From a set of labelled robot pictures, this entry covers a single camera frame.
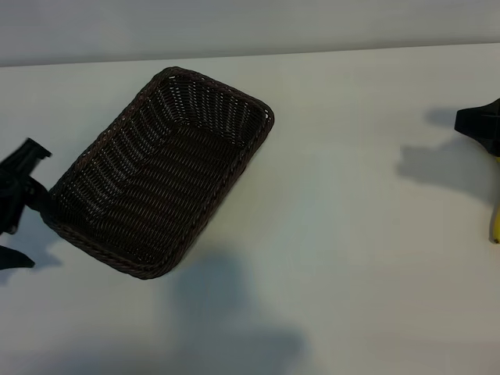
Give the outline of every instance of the white table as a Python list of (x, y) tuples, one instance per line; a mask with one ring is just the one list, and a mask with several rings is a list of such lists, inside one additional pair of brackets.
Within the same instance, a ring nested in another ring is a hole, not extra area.
[(453, 130), (500, 96), (500, 45), (0, 69), (0, 158), (52, 186), (166, 66), (262, 99), (268, 140), (188, 258), (136, 280), (32, 212), (2, 236), (0, 373), (491, 375), (495, 162)]

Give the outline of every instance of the yellow handle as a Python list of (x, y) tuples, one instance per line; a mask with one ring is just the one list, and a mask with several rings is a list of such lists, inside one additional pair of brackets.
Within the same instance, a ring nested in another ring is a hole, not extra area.
[(497, 213), (495, 214), (495, 221), (493, 222), (493, 242), (495, 244), (500, 244), (500, 207), (496, 208)]

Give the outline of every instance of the wicker basket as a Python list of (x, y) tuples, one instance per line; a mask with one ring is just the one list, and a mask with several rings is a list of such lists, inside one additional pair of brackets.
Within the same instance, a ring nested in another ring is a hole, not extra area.
[(159, 277), (182, 260), (273, 122), (257, 99), (165, 69), (50, 190), (44, 221), (116, 270)]

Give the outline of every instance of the woven basket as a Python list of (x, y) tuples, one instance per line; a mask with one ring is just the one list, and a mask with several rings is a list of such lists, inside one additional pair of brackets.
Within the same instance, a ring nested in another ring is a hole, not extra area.
[(116, 270), (159, 277), (182, 260), (273, 122), (257, 99), (165, 69), (50, 190), (44, 221)]

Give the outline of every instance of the white wall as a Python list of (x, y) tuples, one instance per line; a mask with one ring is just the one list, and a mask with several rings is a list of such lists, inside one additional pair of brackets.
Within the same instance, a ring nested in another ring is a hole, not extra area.
[(0, 65), (500, 41), (498, 0), (2, 0)]

